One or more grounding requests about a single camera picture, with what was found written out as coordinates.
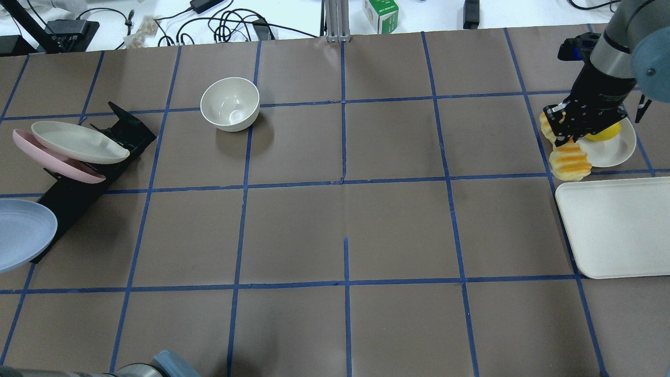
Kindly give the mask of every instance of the black bracket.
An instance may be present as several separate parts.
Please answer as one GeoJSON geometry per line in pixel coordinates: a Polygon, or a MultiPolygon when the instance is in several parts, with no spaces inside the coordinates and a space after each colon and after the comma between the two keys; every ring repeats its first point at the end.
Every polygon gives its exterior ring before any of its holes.
{"type": "Polygon", "coordinates": [[[156,135],[142,121],[114,103],[108,102],[108,104],[119,120],[107,129],[98,129],[94,125],[91,126],[130,151],[130,156],[116,164],[89,164],[93,170],[106,177],[104,181],[96,184],[79,182],[47,171],[56,179],[56,183],[38,200],[38,203],[47,207],[56,215],[58,228],[49,246],[31,260],[32,263],[38,263],[65,232],[121,176],[128,166],[156,140],[156,135]]]}

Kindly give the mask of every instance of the green and white box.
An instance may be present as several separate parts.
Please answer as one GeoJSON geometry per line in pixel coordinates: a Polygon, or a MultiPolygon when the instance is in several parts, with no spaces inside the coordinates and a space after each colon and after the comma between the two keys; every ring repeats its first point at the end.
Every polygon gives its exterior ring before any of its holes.
{"type": "Polygon", "coordinates": [[[390,34],[398,26],[400,9],[394,0],[363,0],[363,13],[378,34],[390,34]]]}

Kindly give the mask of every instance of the grid square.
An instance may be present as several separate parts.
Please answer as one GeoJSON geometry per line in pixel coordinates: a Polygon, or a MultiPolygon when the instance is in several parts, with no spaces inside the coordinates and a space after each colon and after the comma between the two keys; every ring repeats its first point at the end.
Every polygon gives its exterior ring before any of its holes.
{"type": "Polygon", "coordinates": [[[216,81],[244,77],[253,81],[258,42],[183,46],[170,108],[200,107],[200,98],[216,81]]]}
{"type": "Polygon", "coordinates": [[[586,25],[511,28],[509,38],[527,91],[569,90],[583,62],[564,62],[556,54],[563,41],[588,32],[586,25]]]}
{"type": "Polygon", "coordinates": [[[348,179],[444,176],[430,100],[346,106],[348,179]]]}
{"type": "MultiPolygon", "coordinates": [[[[624,101],[628,115],[633,120],[639,100],[640,92],[634,91],[624,101]]],[[[667,149],[667,140],[670,139],[670,129],[667,127],[669,116],[670,105],[655,101],[647,109],[640,123],[633,125],[638,141],[644,146],[651,165],[656,169],[670,168],[670,155],[667,149]]]]}
{"type": "MultiPolygon", "coordinates": [[[[568,94],[552,94],[552,95],[531,95],[529,96],[529,101],[531,103],[531,107],[533,108],[533,114],[535,116],[535,125],[539,127],[539,116],[542,114],[542,110],[544,109],[545,106],[548,105],[553,105],[553,104],[558,104],[563,101],[568,94]]],[[[633,125],[633,127],[637,130],[639,126],[633,125]]],[[[542,148],[544,149],[545,156],[547,156],[547,159],[551,155],[551,151],[553,150],[551,146],[551,142],[541,136],[542,139],[542,148]]],[[[611,166],[609,168],[592,168],[592,172],[603,172],[603,171],[623,171],[623,170],[646,170],[647,169],[647,163],[645,162],[645,158],[642,156],[642,152],[640,152],[639,146],[635,148],[635,151],[633,152],[632,156],[623,164],[617,165],[617,166],[611,166]]],[[[592,176],[589,175],[585,177],[584,180],[594,180],[594,179],[601,179],[598,177],[602,177],[600,175],[592,176]]]]}
{"type": "Polygon", "coordinates": [[[170,113],[165,121],[153,186],[242,184],[246,156],[247,131],[221,131],[198,111],[170,113]]]}
{"type": "Polygon", "coordinates": [[[452,176],[545,172],[522,96],[440,99],[438,106],[452,176]]]}
{"type": "Polygon", "coordinates": [[[14,322],[20,298],[20,294],[0,295],[0,344],[3,349],[5,347],[5,340],[9,335],[9,330],[11,329],[11,324],[14,322]]]}
{"type": "Polygon", "coordinates": [[[669,283],[668,276],[582,280],[611,376],[664,376],[668,372],[669,283]]]}
{"type": "Polygon", "coordinates": [[[99,61],[100,52],[31,56],[6,116],[81,113],[99,61]]]}
{"type": "Polygon", "coordinates": [[[231,302],[231,290],[131,293],[116,368],[169,349],[201,376],[225,376],[231,302]]]}
{"type": "Polygon", "coordinates": [[[432,94],[421,34],[355,36],[344,59],[346,99],[432,94]]]}
{"type": "Polygon", "coordinates": [[[355,376],[471,376],[460,284],[351,287],[355,376]]]}
{"type": "Polygon", "coordinates": [[[28,276],[28,271],[30,270],[30,263],[24,264],[23,266],[17,267],[9,272],[3,272],[0,274],[0,290],[1,289],[13,289],[20,290],[23,289],[25,285],[25,279],[28,276]]]}
{"type": "MultiPolygon", "coordinates": [[[[144,123],[158,136],[163,121],[163,113],[136,114],[139,120],[144,123]]],[[[89,126],[91,123],[99,129],[106,129],[113,126],[119,118],[116,115],[106,117],[87,117],[82,125],[89,126]]],[[[109,187],[110,190],[134,190],[146,189],[149,187],[151,178],[151,169],[153,168],[153,159],[156,153],[157,142],[152,142],[142,154],[133,161],[123,174],[109,187]]]]}
{"type": "Polygon", "coordinates": [[[344,287],[240,290],[232,376],[345,376],[344,287]]]}
{"type": "Polygon", "coordinates": [[[242,190],[153,193],[133,285],[235,282],[242,190]]]}
{"type": "Polygon", "coordinates": [[[107,371],[123,293],[29,294],[5,363],[36,370],[107,371]]]}
{"type": "Polygon", "coordinates": [[[344,198],[351,279],[459,276],[445,182],[353,184],[344,198]]]}
{"type": "Polygon", "coordinates": [[[253,126],[249,183],[339,180],[341,105],[268,107],[253,126]]]}
{"type": "Polygon", "coordinates": [[[21,73],[21,68],[23,68],[25,59],[25,56],[8,56],[0,58],[0,70],[2,70],[2,75],[0,75],[0,114],[5,110],[5,106],[9,100],[12,89],[14,89],[16,80],[19,78],[19,73],[21,73]]]}
{"type": "Polygon", "coordinates": [[[521,91],[503,29],[431,32],[425,38],[438,95],[521,91]]]}
{"type": "Polygon", "coordinates": [[[574,280],[468,284],[482,376],[600,375],[574,280]]]}
{"type": "Polygon", "coordinates": [[[452,189],[468,276],[572,273],[546,178],[455,180],[452,189]]]}
{"type": "MultiPolygon", "coordinates": [[[[41,119],[77,123],[77,118],[41,119]]],[[[36,120],[4,121],[0,126],[0,194],[44,193],[55,180],[14,144],[12,131],[30,131],[36,120]]]]}
{"type": "Polygon", "coordinates": [[[165,109],[177,48],[105,51],[88,113],[108,113],[107,101],[130,110],[165,109]]]}
{"type": "Polygon", "coordinates": [[[35,267],[30,287],[125,287],[145,196],[99,198],[35,267]]]}
{"type": "Polygon", "coordinates": [[[344,278],[341,186],[249,191],[240,282],[344,278]]]}
{"type": "Polygon", "coordinates": [[[340,44],[325,38],[263,41],[258,69],[261,103],[342,98],[340,44]]]}

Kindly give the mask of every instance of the metal post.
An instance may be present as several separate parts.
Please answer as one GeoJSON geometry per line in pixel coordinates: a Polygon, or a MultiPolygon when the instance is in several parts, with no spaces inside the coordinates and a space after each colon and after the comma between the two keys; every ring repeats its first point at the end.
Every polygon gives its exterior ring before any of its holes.
{"type": "Polygon", "coordinates": [[[47,54],[64,52],[58,43],[51,39],[51,35],[47,34],[33,17],[25,11],[18,0],[0,0],[0,5],[2,5],[9,14],[14,17],[14,19],[16,19],[16,21],[20,23],[36,41],[38,41],[47,54]]]}
{"type": "Polygon", "coordinates": [[[349,33],[349,1],[324,0],[322,3],[328,30],[326,39],[329,42],[349,42],[351,40],[349,33]]]}

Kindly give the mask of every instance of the pink plate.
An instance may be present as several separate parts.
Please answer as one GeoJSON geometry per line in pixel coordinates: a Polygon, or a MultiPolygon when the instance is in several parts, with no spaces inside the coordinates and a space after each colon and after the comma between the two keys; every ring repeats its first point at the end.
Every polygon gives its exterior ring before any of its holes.
{"type": "Polygon", "coordinates": [[[80,161],[73,160],[60,153],[47,149],[38,142],[35,136],[21,129],[15,129],[12,133],[14,144],[24,151],[33,160],[39,162],[45,168],[63,174],[72,179],[84,183],[100,183],[105,180],[105,176],[93,171],[93,169],[82,164],[80,161]]]}

